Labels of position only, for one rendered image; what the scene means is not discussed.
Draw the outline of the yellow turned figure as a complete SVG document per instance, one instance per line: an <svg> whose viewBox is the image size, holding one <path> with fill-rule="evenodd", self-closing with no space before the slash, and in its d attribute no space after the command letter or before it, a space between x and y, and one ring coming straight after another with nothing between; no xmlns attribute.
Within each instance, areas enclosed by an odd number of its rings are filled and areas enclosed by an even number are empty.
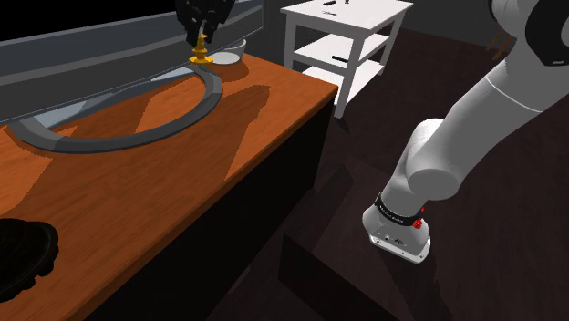
<svg viewBox="0 0 569 321"><path fill-rule="evenodd" d="M208 50L205 47L205 34L200 34L197 38L196 46L192 49L193 55L189 61L194 65L209 65L213 62L213 58L208 56Z"/></svg>

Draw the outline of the white bowl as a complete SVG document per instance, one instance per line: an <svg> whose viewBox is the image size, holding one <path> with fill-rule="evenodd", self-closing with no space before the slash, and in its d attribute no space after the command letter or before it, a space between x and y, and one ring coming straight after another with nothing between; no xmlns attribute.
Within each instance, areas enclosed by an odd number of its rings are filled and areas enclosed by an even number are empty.
<svg viewBox="0 0 569 321"><path fill-rule="evenodd" d="M233 65L239 63L246 48L246 40L243 39L235 44L212 54L213 63L215 65Z"/></svg>

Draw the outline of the grey monitor with curved stand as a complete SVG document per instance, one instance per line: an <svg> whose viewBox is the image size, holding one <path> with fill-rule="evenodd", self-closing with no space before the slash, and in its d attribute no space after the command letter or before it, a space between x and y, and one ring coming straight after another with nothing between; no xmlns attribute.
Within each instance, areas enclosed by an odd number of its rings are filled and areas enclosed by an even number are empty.
<svg viewBox="0 0 569 321"><path fill-rule="evenodd" d="M96 153L150 144L196 124L219 103L222 81L190 62L191 33L178 16L172 11L0 42L0 127L41 150ZM203 98L164 125L107 138L54 131L188 76L203 81Z"/></svg>

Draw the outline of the white shelf table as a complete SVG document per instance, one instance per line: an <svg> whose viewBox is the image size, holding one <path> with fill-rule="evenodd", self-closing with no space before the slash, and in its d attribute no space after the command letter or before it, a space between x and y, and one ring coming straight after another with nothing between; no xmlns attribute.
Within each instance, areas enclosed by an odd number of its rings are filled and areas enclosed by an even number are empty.
<svg viewBox="0 0 569 321"><path fill-rule="evenodd" d="M307 64L304 73L338 86L335 117L382 74L405 14L403 0L310 0L283 7L284 66Z"/></svg>

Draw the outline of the wooden desk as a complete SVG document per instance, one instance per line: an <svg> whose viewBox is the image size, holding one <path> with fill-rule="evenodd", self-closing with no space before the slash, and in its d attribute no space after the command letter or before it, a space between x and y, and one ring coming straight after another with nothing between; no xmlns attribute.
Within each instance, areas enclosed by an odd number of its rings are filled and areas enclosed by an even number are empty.
<svg viewBox="0 0 569 321"><path fill-rule="evenodd" d="M52 153L0 129L0 217L59 236L0 321L206 321L313 186L337 92L250 55L217 72L208 116L136 149Z"/></svg>

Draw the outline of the black round object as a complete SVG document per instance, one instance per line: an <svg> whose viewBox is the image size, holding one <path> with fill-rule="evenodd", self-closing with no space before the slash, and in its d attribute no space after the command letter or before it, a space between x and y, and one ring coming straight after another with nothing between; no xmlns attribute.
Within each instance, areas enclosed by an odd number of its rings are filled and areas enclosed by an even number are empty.
<svg viewBox="0 0 569 321"><path fill-rule="evenodd" d="M53 271L58 233L50 224L0 219L0 303L14 299Z"/></svg>

